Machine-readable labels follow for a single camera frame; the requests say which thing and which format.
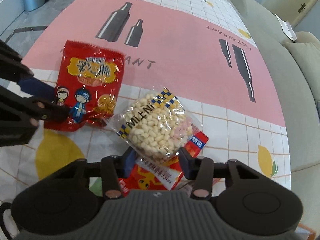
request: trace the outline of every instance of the sofa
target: sofa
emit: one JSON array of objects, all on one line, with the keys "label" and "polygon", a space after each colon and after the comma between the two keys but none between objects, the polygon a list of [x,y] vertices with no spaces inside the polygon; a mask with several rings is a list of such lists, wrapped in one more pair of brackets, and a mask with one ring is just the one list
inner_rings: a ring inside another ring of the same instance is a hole
[{"label": "sofa", "polygon": [[[300,223],[319,234],[320,121],[315,91],[312,93],[310,89],[314,80],[305,72],[303,74],[286,49],[296,45],[292,45],[283,33],[275,15],[254,0],[228,1],[255,41],[278,93],[288,134],[291,190],[301,199],[304,208]],[[296,35],[298,42],[313,43],[320,48],[319,40],[311,33],[299,32]]]}]

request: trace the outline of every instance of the red and yellow snack package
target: red and yellow snack package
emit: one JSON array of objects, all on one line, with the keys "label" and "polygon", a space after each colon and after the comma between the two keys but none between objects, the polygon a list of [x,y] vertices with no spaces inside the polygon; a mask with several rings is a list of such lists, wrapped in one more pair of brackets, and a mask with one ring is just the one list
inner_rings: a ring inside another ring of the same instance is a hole
[{"label": "red and yellow snack package", "polygon": [[124,74],[120,52],[67,41],[56,85],[56,103],[69,106],[63,123],[45,122],[47,129],[75,131],[86,122],[104,126],[113,115]]},{"label": "red and yellow snack package", "polygon": [[[208,137],[198,130],[187,142],[185,148],[192,157],[197,157],[207,141]],[[126,196],[130,189],[172,190],[182,177],[183,172],[178,156],[162,165],[157,165],[146,158],[138,158],[130,176],[126,179],[119,179],[119,184]]]}]

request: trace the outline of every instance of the cartoon boy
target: cartoon boy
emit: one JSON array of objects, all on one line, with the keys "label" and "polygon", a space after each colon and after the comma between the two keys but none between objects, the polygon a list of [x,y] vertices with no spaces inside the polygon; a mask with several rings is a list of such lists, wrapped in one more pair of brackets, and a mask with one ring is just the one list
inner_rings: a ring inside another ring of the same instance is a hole
[{"label": "cartoon boy", "polygon": [[91,100],[91,95],[87,89],[79,88],[75,93],[76,105],[71,108],[70,115],[72,115],[72,119],[75,123],[79,123],[81,121],[82,115],[86,113],[85,104]]},{"label": "cartoon boy", "polygon": [[58,87],[57,90],[57,105],[58,106],[64,106],[64,100],[69,95],[69,90],[66,87]]}]

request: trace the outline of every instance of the snack bag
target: snack bag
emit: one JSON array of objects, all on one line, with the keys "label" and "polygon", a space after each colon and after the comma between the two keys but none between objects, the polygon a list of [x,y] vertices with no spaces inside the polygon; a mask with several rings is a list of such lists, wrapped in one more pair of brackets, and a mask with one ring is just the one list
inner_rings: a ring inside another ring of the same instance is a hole
[{"label": "snack bag", "polygon": [[56,104],[69,106],[63,123],[45,128],[75,131],[86,122],[105,126],[113,115],[124,74],[124,55],[95,45],[67,41],[56,85]]},{"label": "snack bag", "polygon": [[[192,157],[197,157],[208,141],[208,137],[201,131],[196,134],[196,137],[203,145],[197,145],[193,140],[189,140],[185,145]],[[119,184],[126,196],[130,189],[172,190],[182,177],[183,172],[179,165],[178,156],[163,165],[157,165],[146,158],[137,158],[130,176],[126,179],[119,179]]]},{"label": "snack bag", "polygon": [[158,164],[175,156],[191,140],[197,141],[200,149],[205,144],[195,136],[202,126],[198,119],[166,88],[160,93],[148,92],[110,118],[108,125],[139,154]]}]

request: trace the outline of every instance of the blue label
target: blue label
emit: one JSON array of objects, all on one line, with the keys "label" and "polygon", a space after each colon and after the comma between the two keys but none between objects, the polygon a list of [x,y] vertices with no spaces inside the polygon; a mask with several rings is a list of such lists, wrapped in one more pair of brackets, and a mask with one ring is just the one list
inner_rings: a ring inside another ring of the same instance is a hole
[{"label": "blue label", "polygon": [[196,136],[192,136],[191,140],[200,150],[204,147],[204,143],[200,141]]}]

